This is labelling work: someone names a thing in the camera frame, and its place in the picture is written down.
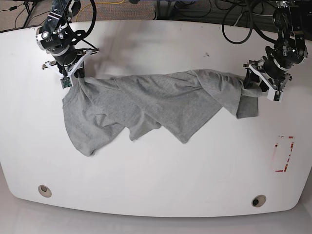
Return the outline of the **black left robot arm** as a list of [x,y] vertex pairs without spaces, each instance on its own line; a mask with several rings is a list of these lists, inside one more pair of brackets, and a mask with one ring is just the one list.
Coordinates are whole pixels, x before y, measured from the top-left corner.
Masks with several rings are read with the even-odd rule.
[[244,64],[247,70],[243,86],[251,89],[258,85],[267,98],[280,102],[283,89],[292,80],[288,71],[295,64],[308,57],[305,36],[312,32],[312,2],[310,0],[277,0],[272,16],[278,29],[278,38],[272,39],[251,23],[252,28],[264,40],[273,44],[266,46],[266,55],[260,60],[250,60]]

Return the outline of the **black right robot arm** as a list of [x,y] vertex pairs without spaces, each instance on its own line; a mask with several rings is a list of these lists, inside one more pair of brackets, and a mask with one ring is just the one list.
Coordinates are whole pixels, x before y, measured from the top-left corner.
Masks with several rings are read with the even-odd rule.
[[73,31],[70,26],[72,18],[80,11],[79,0],[54,0],[43,26],[36,32],[36,43],[40,49],[54,58],[53,61],[45,62],[42,69],[53,70],[59,76],[63,89],[72,87],[73,79],[85,77],[84,61],[99,52],[86,40],[97,18],[95,1],[90,1],[90,4],[92,20],[88,30]]

